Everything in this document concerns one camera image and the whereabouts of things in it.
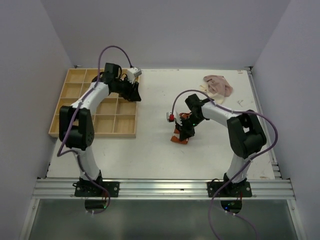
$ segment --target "white wall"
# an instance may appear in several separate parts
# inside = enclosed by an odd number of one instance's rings
[[[41,0],[71,61],[119,45],[143,68],[252,66],[290,0]],[[112,61],[127,66],[118,50]]]
[[[71,63],[39,0],[1,1],[0,32],[0,238],[14,240],[46,174],[49,126]]]
[[[275,153],[291,178],[309,239],[319,239],[320,1],[292,0],[253,68],[264,113],[279,130]]]

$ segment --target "crumpled cloth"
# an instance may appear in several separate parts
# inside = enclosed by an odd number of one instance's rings
[[[224,76],[208,75],[203,80],[205,83],[200,85],[200,90],[214,99],[217,104],[222,104],[225,97],[229,97],[233,91]]]

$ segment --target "cable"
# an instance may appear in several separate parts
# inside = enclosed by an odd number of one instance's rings
[[[124,76],[124,79],[123,79],[123,80],[128,79],[128,75],[127,75],[126,73],[121,74],[120,79],[122,78],[122,76]]]
[[[267,147],[265,150],[263,150],[263,151],[261,151],[261,152],[258,152],[257,154],[251,156],[251,157],[249,158],[249,161],[247,161],[247,162],[245,163],[245,165],[244,165],[233,177],[231,177],[231,178],[229,179],[229,181],[227,181],[225,184],[223,184],[223,185],[213,194],[213,196],[212,196],[212,198],[211,198],[210,206],[209,206],[209,210],[208,210],[208,221],[209,221],[209,225],[210,225],[210,228],[211,228],[213,234],[220,240],[221,237],[218,235],[218,233],[217,233],[216,230],[214,229],[214,226],[213,226],[212,220],[211,220],[211,209],[212,209],[212,206],[213,206],[213,202],[214,202],[215,197],[219,194],[219,192],[220,192],[222,189],[224,189],[229,183],[231,183],[233,179],[235,179],[243,170],[245,170],[246,167],[252,162],[253,159],[255,159],[255,158],[257,158],[258,156],[260,156],[260,155],[268,152],[269,150],[271,150],[271,149],[277,144],[278,138],[279,138],[279,134],[278,134],[278,130],[277,130],[276,126],[274,125],[274,123],[273,123],[269,118],[267,118],[266,116],[262,115],[261,113],[254,112],[254,111],[238,111],[238,110],[234,111],[234,110],[230,110],[230,109],[225,108],[225,107],[223,107],[223,106],[221,106],[221,105],[219,105],[219,104],[216,104],[216,103],[214,102],[214,100],[211,99],[207,94],[205,94],[204,92],[202,92],[202,91],[200,91],[200,90],[196,90],[196,89],[185,90],[185,91],[179,93],[179,95],[176,96],[176,98],[175,98],[175,100],[174,100],[174,102],[173,102],[171,114],[174,113],[175,105],[176,105],[176,102],[177,102],[178,98],[179,98],[182,94],[188,93],[188,92],[196,92],[196,93],[200,93],[200,94],[206,96],[214,106],[216,106],[217,108],[222,109],[222,110],[224,110],[224,111],[226,111],[226,112],[228,112],[228,113],[257,115],[257,116],[265,119],[265,120],[272,126],[272,128],[273,128],[273,130],[274,130],[274,141],[273,141],[273,143],[272,143],[269,147]],[[254,230],[254,232],[255,232],[255,237],[256,237],[256,239],[259,239],[259,234],[258,234],[255,226],[253,225],[253,223],[251,223],[249,220],[247,220],[247,219],[244,218],[243,216],[240,216],[240,215],[237,215],[237,214],[235,214],[235,216],[238,217],[238,218],[240,218],[240,219],[242,219],[242,220],[244,220],[244,221],[246,221],[249,225],[251,225],[251,227],[253,228],[253,230]]]
[[[101,53],[100,53],[100,55],[99,55],[99,58],[98,58],[97,79],[96,79],[96,82],[95,82],[95,84],[94,84],[94,87],[91,88],[91,89],[90,89],[85,95],[83,95],[82,98],[80,99],[79,105],[77,106],[77,108],[75,109],[75,111],[74,111],[74,113],[73,113],[73,115],[72,115],[72,117],[71,117],[70,124],[69,124],[69,126],[68,126],[68,128],[67,128],[67,130],[66,130],[66,133],[65,133],[64,138],[63,138],[63,140],[62,140],[62,143],[61,143],[61,146],[60,146],[60,148],[59,148],[59,150],[58,150],[58,153],[56,154],[57,157],[61,157],[62,155],[67,154],[67,153],[74,153],[75,156],[76,156],[76,160],[77,160],[77,163],[78,163],[78,165],[79,165],[79,168],[80,168],[81,172],[85,175],[85,177],[86,177],[93,185],[95,185],[97,188],[101,189],[103,192],[105,192],[105,194],[107,194],[107,196],[108,196],[108,202],[107,202],[107,204],[106,204],[106,207],[105,207],[103,210],[96,212],[97,214],[103,212],[103,211],[110,205],[110,200],[111,200],[111,199],[110,199],[110,194],[109,194],[108,190],[105,189],[104,187],[98,185],[97,183],[95,183],[95,181],[86,173],[86,171],[84,170],[83,165],[82,165],[82,163],[81,163],[80,155],[79,155],[79,153],[78,153],[76,150],[70,149],[70,150],[66,150],[66,151],[64,151],[64,152],[62,152],[62,150],[63,150],[64,146],[66,145],[67,139],[68,139],[68,137],[69,137],[69,135],[70,135],[71,128],[72,128],[73,123],[74,123],[74,121],[75,121],[75,119],[76,119],[76,115],[77,115],[77,113],[78,113],[78,111],[79,111],[79,109],[80,109],[83,101],[87,98],[87,96],[89,96],[90,93],[92,93],[92,91],[97,87],[98,83],[100,82],[100,63],[101,63],[101,57],[102,57],[103,53],[104,53],[107,49],[110,49],[110,48],[116,48],[116,49],[121,50],[121,51],[124,53],[124,55],[126,56],[128,62],[129,62],[130,68],[133,67],[132,64],[131,64],[131,61],[130,61],[130,58],[129,58],[128,54],[127,54],[127,53],[125,52],[125,50],[123,50],[121,47],[116,46],[116,45],[110,45],[110,46],[105,47],[105,48],[101,51]]]

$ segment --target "pink cloth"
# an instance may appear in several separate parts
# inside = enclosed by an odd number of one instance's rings
[[[232,86],[230,86],[224,76],[208,75],[203,80],[207,82],[208,90],[212,94],[229,97],[233,91]]]

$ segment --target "white table surface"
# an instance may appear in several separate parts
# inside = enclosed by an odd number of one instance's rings
[[[95,138],[93,154],[104,178],[119,179],[214,179],[228,170],[233,151],[224,126],[203,121],[187,145],[170,141],[175,125],[168,123],[166,112],[175,97],[187,89],[199,89],[206,75],[221,75],[233,87],[222,105],[234,110],[257,110],[246,71],[210,69],[145,69],[142,71],[138,103],[136,138]],[[186,112],[185,93],[175,109]],[[73,154],[56,157],[57,140],[48,169],[49,178],[78,178]],[[248,179],[275,179],[268,153],[257,157]]]

